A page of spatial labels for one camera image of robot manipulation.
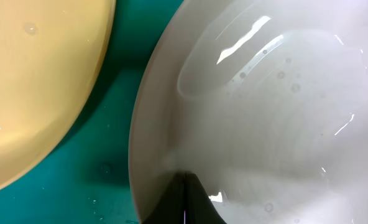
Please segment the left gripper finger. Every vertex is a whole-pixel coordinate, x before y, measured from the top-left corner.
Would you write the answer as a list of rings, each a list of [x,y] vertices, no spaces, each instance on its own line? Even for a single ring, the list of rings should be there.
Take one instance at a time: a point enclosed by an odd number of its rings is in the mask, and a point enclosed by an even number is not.
[[[174,175],[143,224],[225,224],[199,178],[191,172]]]

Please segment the white plate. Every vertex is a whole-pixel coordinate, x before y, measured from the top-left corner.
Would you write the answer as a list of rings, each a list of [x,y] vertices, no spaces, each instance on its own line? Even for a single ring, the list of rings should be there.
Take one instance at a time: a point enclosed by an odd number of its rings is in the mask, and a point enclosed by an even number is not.
[[[185,171],[226,223],[368,223],[368,0],[184,1],[133,111],[141,222]]]

